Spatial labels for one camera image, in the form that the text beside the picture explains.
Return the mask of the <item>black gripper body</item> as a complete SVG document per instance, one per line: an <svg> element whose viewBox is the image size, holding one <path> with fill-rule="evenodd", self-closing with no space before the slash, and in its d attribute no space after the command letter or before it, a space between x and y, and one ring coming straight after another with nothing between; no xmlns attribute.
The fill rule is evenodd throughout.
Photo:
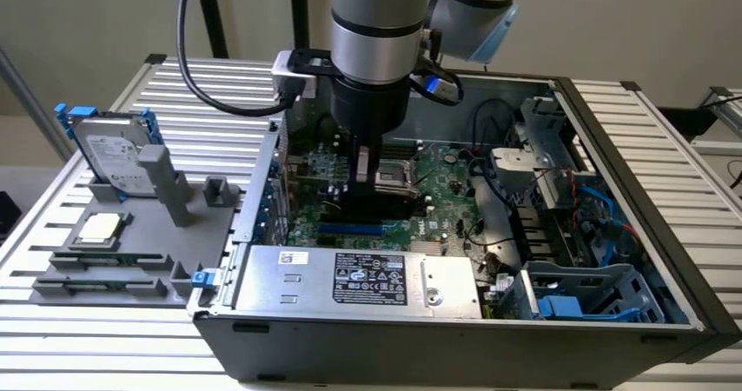
<svg viewBox="0 0 742 391"><path fill-rule="evenodd" d="M361 146L380 144L384 135L398 129L406 117L410 83L374 85L348 77L332 81L332 114Z"/></svg>

